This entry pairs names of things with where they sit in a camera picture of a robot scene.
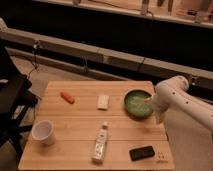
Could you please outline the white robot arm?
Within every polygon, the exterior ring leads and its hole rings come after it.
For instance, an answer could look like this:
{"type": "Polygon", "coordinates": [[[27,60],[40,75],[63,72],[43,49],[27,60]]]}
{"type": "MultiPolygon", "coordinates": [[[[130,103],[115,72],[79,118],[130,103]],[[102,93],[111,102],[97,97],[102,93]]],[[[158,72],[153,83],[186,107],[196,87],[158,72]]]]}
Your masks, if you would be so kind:
{"type": "Polygon", "coordinates": [[[159,119],[170,106],[175,106],[213,133],[213,105],[189,95],[188,89],[189,81],[184,76],[161,81],[155,86],[150,104],[159,119]]]}

